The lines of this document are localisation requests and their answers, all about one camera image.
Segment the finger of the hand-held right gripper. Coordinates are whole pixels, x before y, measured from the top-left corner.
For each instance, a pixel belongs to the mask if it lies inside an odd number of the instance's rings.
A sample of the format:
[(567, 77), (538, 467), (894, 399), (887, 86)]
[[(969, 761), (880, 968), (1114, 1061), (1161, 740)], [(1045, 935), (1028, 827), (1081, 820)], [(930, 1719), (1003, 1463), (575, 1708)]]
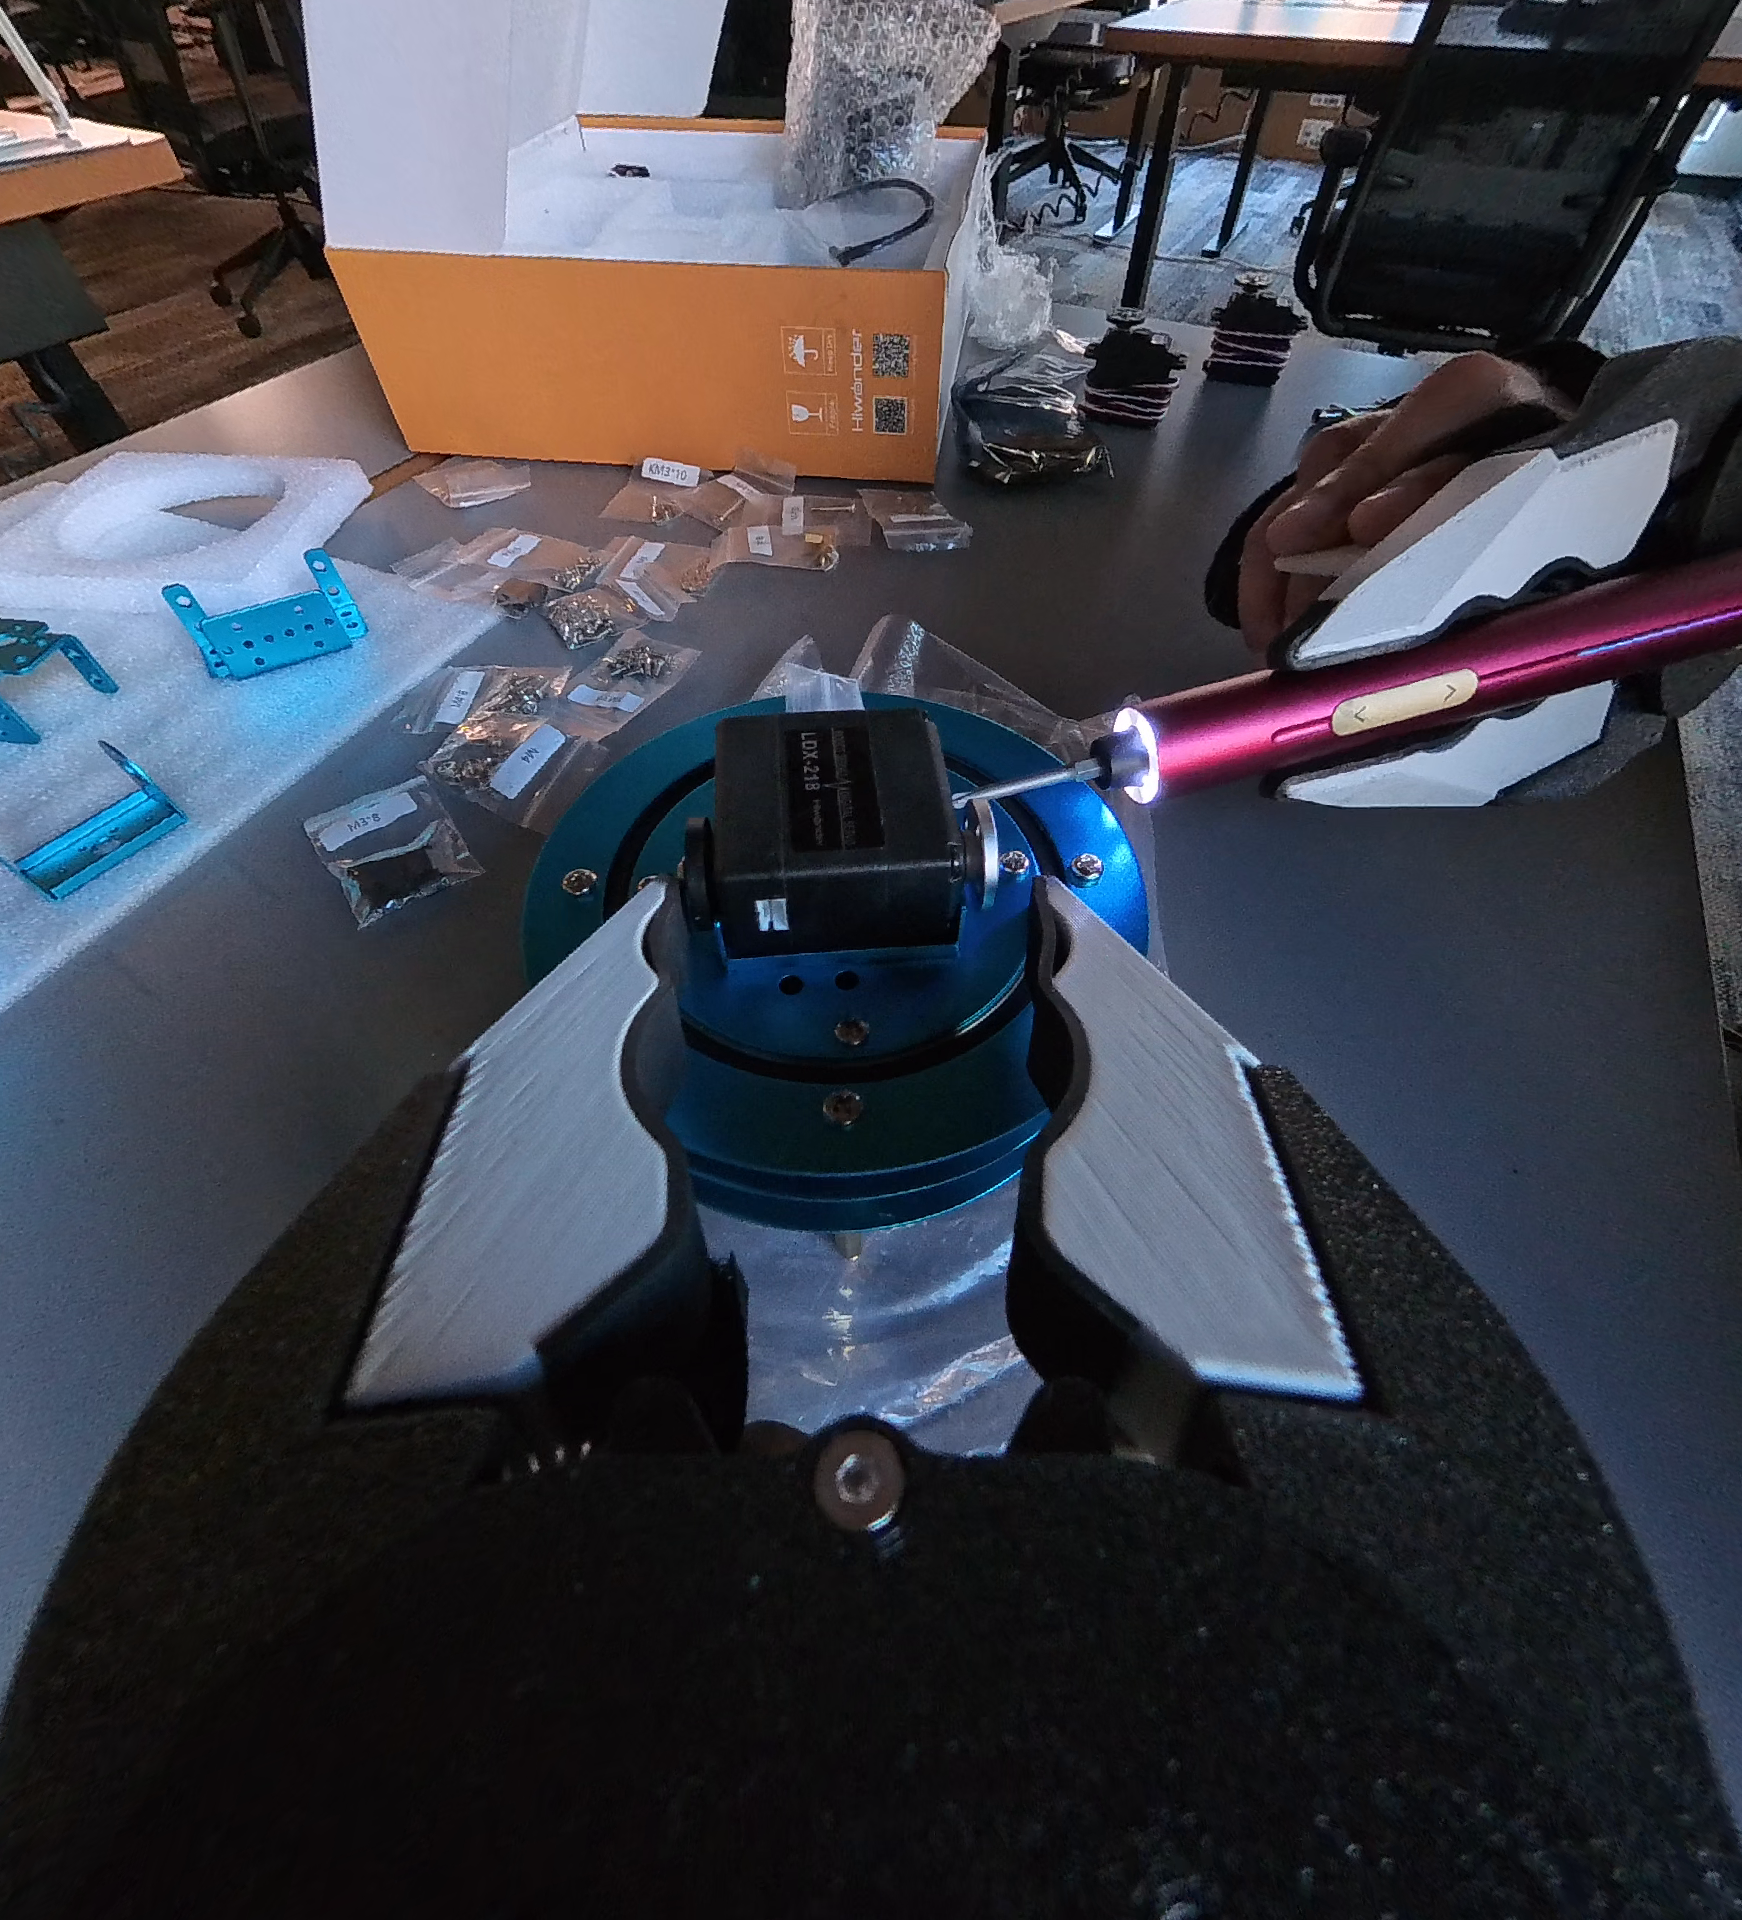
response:
[(1485, 806), (1587, 750), (1603, 733), (1612, 696), (1609, 682), (1556, 692), (1511, 714), (1480, 718), (1444, 742), (1292, 773), (1274, 796), (1327, 808)]
[(1459, 618), (1517, 601), (1560, 565), (1603, 574), (1641, 539), (1670, 481), (1680, 426), (1662, 418), (1575, 449), (1537, 446), (1456, 474), (1315, 606), (1284, 644), (1290, 669), (1416, 647)]

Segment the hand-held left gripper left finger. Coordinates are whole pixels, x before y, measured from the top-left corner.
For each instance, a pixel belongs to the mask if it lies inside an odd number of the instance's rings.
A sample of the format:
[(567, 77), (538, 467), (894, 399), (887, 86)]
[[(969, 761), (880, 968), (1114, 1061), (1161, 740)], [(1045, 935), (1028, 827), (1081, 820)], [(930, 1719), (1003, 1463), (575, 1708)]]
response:
[(540, 1391), (552, 1426), (604, 1428), (668, 1378), (744, 1424), (744, 1285), (665, 1125), (686, 959), (679, 891), (651, 883), (466, 1052), (345, 1408)]

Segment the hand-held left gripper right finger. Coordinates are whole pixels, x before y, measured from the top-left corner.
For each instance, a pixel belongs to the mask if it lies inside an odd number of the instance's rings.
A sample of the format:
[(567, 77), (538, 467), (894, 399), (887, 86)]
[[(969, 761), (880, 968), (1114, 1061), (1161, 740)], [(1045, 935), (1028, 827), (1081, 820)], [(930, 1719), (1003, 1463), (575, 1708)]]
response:
[(1014, 1452), (1227, 1454), (1220, 1393), (1363, 1405), (1256, 1057), (1092, 908), (1034, 883), (1005, 1320), (1042, 1379)]

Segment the magenta electric screwdriver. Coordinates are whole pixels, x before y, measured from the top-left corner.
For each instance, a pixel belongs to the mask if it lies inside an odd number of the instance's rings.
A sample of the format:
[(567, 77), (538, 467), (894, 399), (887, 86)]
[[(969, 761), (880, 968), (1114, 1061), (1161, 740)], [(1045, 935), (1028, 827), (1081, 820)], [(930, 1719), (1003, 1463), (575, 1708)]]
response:
[(958, 804), (1059, 781), (1120, 787), (1133, 804), (1244, 777), (1329, 770), (1428, 747), (1480, 718), (1609, 682), (1560, 629), (1560, 595), (1473, 620), (1451, 635), (1315, 669), (1264, 669), (1121, 707), (1084, 760), (1003, 780)]

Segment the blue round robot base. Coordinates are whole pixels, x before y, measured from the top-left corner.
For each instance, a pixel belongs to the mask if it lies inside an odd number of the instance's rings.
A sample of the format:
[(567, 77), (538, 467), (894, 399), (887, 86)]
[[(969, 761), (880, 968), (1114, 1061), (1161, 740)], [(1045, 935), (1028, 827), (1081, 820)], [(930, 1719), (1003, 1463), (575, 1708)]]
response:
[[(954, 798), (1058, 768), (1001, 721), (937, 701)], [(725, 707), (646, 740), (552, 827), (521, 912), (523, 969), (549, 973), (648, 880), (683, 877), (686, 829), (714, 811), (716, 730), (789, 712)], [(675, 990), (681, 1081), (665, 1122), (698, 1193), (722, 1212), (819, 1231), (902, 1225), (998, 1188), (1024, 1164), (1047, 1104), (1028, 1071), (1028, 913), (1038, 880), (1079, 890), (1144, 950), (1150, 904), (1114, 811), (1081, 781), (992, 799), (999, 882), (969, 895), (949, 947), (730, 958), (687, 913)]]

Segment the black servo with printed label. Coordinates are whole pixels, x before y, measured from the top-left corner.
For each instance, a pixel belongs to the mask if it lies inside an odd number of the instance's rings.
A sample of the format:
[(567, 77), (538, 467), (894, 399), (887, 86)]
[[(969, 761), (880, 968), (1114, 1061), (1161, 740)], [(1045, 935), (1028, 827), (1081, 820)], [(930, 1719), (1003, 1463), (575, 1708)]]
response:
[(681, 904), (727, 958), (954, 947), (999, 883), (992, 808), (954, 801), (920, 707), (723, 718), (714, 811), (683, 832)]

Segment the grey desk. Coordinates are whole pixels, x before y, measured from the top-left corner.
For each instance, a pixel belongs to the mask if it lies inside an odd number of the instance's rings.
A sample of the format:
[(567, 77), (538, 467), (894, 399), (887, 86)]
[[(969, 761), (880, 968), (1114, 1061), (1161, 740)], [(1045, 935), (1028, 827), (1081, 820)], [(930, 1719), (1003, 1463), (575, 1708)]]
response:
[[(746, 694), (804, 633), (846, 665), (915, 618), (1088, 716), (1241, 668), (1203, 614), (1231, 516), (1321, 403), (1410, 360), (1300, 337), (1270, 390), (1190, 377), (1100, 487), (945, 464), (969, 550), (749, 571), (643, 728)], [(534, 841), (356, 929), (301, 820), (397, 780), (361, 721), (0, 1014), (0, 1699), (105, 1459), (176, 1353), (425, 1068), (518, 987)], [(1684, 763), (1589, 796), (1353, 811), (1231, 783), (1152, 815), (1172, 973), (1295, 1071), (1504, 1310), (1673, 1624), (1742, 1831), (1742, 1176)]]

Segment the wood-topped desk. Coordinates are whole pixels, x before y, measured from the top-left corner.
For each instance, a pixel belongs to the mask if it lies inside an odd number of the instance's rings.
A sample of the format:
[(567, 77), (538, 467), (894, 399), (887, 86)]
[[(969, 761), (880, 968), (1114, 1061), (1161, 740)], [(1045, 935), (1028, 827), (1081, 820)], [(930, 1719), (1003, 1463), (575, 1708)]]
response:
[(176, 181), (182, 167), (157, 132), (80, 118), (72, 128), (80, 152), (0, 166), (0, 366), (18, 366), (70, 446), (90, 451), (126, 431), (72, 347), (107, 320), (45, 216)]

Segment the person's right hand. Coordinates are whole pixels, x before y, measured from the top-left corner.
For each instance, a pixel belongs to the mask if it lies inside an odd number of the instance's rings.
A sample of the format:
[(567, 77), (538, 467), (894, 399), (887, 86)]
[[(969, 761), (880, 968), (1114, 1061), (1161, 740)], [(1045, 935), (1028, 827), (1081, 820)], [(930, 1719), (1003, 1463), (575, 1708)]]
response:
[(1446, 357), (1391, 407), (1317, 431), (1241, 536), (1241, 642), (1264, 654), (1324, 589), (1317, 578), (1282, 571), (1282, 558), (1381, 541), (1465, 466), (1459, 434), (1509, 409), (1530, 411), (1530, 434), (1567, 419), (1600, 363), (1578, 347), (1537, 363), (1471, 349)]

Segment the clear plastic bag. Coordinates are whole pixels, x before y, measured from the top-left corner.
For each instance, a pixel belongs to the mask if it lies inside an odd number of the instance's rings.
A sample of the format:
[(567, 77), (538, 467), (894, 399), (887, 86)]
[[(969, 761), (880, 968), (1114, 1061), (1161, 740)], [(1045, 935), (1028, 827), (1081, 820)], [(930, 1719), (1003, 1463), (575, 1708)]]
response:
[[(882, 615), (848, 678), (1001, 721), (1076, 760), (1106, 721), (1059, 716), (915, 620)], [(838, 705), (842, 679), (800, 638), (759, 696)], [(871, 1414), (945, 1454), (999, 1452), (1036, 1391), (1005, 1321), (1017, 1181), (954, 1212), (874, 1231), (762, 1225), (699, 1207), (714, 1258), (748, 1285), (748, 1418), (812, 1431)]]

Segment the black mesh office chair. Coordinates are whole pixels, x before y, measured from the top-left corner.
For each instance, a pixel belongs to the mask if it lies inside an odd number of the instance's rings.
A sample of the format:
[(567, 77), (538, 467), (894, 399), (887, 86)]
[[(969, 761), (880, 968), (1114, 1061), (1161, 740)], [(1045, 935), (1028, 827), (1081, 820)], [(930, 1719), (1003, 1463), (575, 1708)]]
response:
[(1735, 4), (1431, 4), (1368, 130), (1320, 145), (1293, 292), (1400, 347), (1571, 337), (1673, 179)]

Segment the white foam sheet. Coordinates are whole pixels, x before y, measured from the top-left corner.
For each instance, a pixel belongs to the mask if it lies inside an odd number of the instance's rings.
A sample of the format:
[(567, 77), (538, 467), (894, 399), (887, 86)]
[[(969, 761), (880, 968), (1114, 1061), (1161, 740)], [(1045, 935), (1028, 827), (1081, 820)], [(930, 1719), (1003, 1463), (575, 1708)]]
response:
[(11, 705), (40, 740), (0, 742), (0, 851), (32, 851), (128, 796), (101, 742), (135, 761), (186, 823), (64, 902), (0, 866), (0, 1014), (491, 623), (388, 571), (345, 558), (335, 568), (365, 635), (332, 661), (244, 684), (208, 676), (157, 594), (148, 612), (11, 606), (77, 638), (118, 692), (93, 692), (60, 660), (15, 682)]

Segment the black part in plastic bag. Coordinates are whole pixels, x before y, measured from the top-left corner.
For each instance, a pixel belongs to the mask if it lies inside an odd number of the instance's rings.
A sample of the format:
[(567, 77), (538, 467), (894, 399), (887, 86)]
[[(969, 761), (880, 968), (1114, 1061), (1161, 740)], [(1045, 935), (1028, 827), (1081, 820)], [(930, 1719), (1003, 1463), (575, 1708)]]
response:
[(1110, 472), (1110, 451), (1076, 393), (1084, 372), (1084, 357), (1054, 347), (980, 361), (952, 393), (963, 467), (998, 485)]

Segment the crumpled clear wrap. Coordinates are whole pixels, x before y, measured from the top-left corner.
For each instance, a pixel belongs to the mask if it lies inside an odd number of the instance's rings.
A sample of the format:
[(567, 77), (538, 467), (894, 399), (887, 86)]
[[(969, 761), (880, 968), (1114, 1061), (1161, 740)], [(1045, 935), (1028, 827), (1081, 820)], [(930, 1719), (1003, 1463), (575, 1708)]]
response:
[(1039, 340), (1052, 323), (1052, 282), (1054, 263), (1047, 257), (1007, 243), (995, 228), (983, 228), (969, 284), (969, 342), (1001, 351)]

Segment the pile of small screw bags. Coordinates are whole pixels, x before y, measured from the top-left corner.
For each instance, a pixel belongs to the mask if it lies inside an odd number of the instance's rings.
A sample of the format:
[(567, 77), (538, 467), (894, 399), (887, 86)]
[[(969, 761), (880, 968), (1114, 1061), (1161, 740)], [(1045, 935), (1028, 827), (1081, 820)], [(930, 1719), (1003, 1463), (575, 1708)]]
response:
[(877, 529), (894, 548), (959, 548), (969, 528), (930, 491), (785, 491), (759, 472), (714, 477), (681, 509), (731, 509), (714, 541), (620, 536), (582, 543), (493, 525), (438, 539), (392, 575), (478, 622), (499, 620), (508, 652), (545, 635), (549, 661), (440, 665), (406, 694), (394, 730), (422, 752), (416, 776), (306, 823), (360, 926), (479, 872), (448, 804), (540, 832), (602, 768), (637, 714), (690, 671), (699, 649), (675, 623), (725, 571), (826, 571)]

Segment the black swivel stool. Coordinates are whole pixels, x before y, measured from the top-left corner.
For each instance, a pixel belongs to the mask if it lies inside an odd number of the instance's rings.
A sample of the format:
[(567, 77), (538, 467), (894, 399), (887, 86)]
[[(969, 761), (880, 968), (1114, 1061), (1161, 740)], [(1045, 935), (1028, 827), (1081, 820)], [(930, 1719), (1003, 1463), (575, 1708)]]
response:
[[(1076, 141), (1071, 118), (1079, 110), (1110, 105), (1117, 98), (1135, 94), (1129, 118), (1129, 141), (1124, 162), (1111, 166), (1106, 157), (1088, 152)], [(1043, 128), (1024, 145), (1001, 153), (993, 169), (993, 214), (999, 228), (1007, 217), (1010, 190), (1024, 178), (1043, 174), (1061, 194), (1076, 201), (1078, 217), (1088, 211), (1089, 194), (1079, 169), (1117, 181), (1117, 217), (1128, 210), (1128, 192), (1135, 179), (1135, 152), (1142, 141), (1150, 110), (1152, 75), (1133, 56), (1111, 53), (1084, 42), (1045, 38), (1017, 56), (1016, 82), (1010, 84), (1007, 105), (1025, 98), (1042, 108)]]

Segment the bubble wrap bundle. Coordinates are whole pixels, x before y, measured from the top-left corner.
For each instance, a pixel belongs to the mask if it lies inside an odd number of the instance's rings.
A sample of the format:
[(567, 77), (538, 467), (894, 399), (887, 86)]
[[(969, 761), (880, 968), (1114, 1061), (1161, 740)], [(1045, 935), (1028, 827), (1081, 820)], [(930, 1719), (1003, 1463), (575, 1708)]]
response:
[(969, 2), (795, 2), (775, 201), (925, 183), (935, 128), (999, 35)]

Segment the orange cardboard box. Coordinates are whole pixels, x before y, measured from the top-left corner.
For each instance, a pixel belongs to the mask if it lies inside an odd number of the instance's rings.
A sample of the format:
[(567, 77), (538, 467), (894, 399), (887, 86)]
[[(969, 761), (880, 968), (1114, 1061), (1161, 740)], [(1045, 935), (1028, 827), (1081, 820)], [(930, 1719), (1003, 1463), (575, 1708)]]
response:
[(416, 451), (932, 479), (983, 201), (945, 128), (932, 222), (830, 267), (503, 251), (508, 162), (708, 99), (723, 4), (310, 2), (328, 261)]

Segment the white foam box insert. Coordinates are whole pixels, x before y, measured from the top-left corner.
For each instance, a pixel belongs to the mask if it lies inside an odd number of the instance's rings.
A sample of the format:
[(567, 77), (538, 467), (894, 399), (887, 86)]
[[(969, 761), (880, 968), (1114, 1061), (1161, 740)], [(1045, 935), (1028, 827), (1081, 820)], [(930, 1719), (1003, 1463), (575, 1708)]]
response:
[(850, 248), (911, 226), (917, 194), (877, 187), (777, 203), (777, 132), (606, 125), (575, 118), (508, 159), (502, 250), (521, 257), (838, 265)]

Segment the blue folded sheet bracket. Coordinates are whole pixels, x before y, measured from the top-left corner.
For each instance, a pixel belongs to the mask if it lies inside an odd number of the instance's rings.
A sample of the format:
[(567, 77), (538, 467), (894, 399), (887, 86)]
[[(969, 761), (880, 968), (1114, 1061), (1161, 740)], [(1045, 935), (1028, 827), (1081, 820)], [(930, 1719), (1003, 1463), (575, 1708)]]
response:
[(129, 777), (134, 791), (18, 859), (0, 851), (3, 872), (18, 876), (51, 902), (68, 899), (93, 877), (115, 870), (124, 859), (188, 823), (188, 815), (137, 761), (107, 740), (99, 740), (98, 746)]

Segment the blue eared U bracket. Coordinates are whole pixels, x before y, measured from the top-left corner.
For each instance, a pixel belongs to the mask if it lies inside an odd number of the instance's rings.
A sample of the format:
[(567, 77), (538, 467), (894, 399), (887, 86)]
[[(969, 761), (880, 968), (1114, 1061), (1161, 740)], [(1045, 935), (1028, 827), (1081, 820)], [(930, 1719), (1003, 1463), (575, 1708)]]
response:
[(344, 578), (323, 548), (308, 548), (310, 588), (231, 612), (209, 614), (184, 584), (161, 588), (163, 604), (198, 645), (208, 674), (244, 682), (329, 657), (368, 633)]

